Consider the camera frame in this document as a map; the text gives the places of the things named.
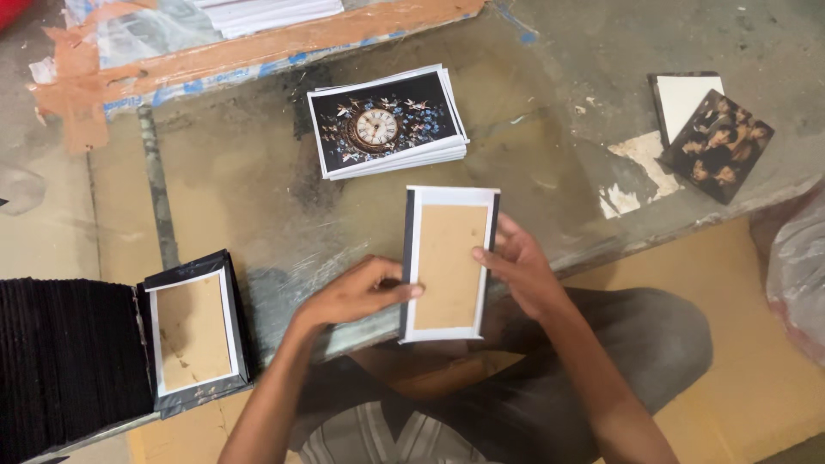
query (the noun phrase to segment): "orange tape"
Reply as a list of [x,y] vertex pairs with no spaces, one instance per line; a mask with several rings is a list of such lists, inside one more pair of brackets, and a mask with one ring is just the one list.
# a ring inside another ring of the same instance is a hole
[[109,3],[92,12],[81,26],[66,31],[46,31],[56,44],[54,62],[57,78],[49,84],[30,84],[29,89],[41,112],[52,112],[63,117],[66,150],[69,153],[82,152],[108,141],[102,109],[105,102],[144,95],[167,85],[206,78],[302,52],[356,43],[395,31],[413,31],[453,21],[464,15],[474,16],[485,1],[398,0],[374,3],[333,17],[181,50],[118,68],[99,69],[97,45],[94,41],[87,42],[91,26],[150,7],[149,2],[143,0]]

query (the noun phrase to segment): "hand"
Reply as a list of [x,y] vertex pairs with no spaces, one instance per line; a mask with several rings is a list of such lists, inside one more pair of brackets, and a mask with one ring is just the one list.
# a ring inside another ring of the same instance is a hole
[[316,325],[340,324],[424,293],[417,285],[381,286],[385,279],[401,280],[401,264],[368,254],[312,295],[299,308],[299,313]]
[[504,213],[498,214],[495,253],[476,247],[473,258],[505,282],[521,309],[535,320],[547,310],[572,304],[535,237]]

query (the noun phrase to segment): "brown cardboard backing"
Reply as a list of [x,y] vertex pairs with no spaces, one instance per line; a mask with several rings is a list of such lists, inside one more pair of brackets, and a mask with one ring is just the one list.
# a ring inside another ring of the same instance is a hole
[[158,290],[158,327],[167,391],[231,372],[218,276]]
[[108,142],[102,105],[176,83],[261,64],[396,31],[415,31],[476,15],[486,0],[398,0],[373,3],[332,17],[263,31],[252,36],[181,50],[117,68],[99,69],[97,44],[88,38],[102,18],[125,14],[109,7],[55,40],[53,83],[29,84],[41,113],[64,119],[64,145],[79,153]]
[[415,330],[473,326],[481,265],[471,252],[484,246],[486,229],[486,206],[422,206],[418,281],[426,290]]

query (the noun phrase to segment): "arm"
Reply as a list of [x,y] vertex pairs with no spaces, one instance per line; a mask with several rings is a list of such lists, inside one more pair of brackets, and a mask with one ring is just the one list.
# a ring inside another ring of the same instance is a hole
[[525,313],[544,328],[605,462],[676,463],[662,431],[567,297],[533,236],[504,214],[498,228],[496,253],[475,249],[474,257],[509,285]]
[[367,256],[295,312],[220,453],[220,464],[284,461],[315,339],[328,324],[352,322],[423,293],[419,286],[380,286],[384,279],[400,278],[400,264]]

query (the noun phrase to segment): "dark photo print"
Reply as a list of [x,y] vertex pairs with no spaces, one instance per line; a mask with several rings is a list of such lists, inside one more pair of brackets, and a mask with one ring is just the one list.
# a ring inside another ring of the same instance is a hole
[[312,104],[328,173],[459,133],[436,72]]
[[659,160],[727,205],[773,135],[750,111],[711,90]]

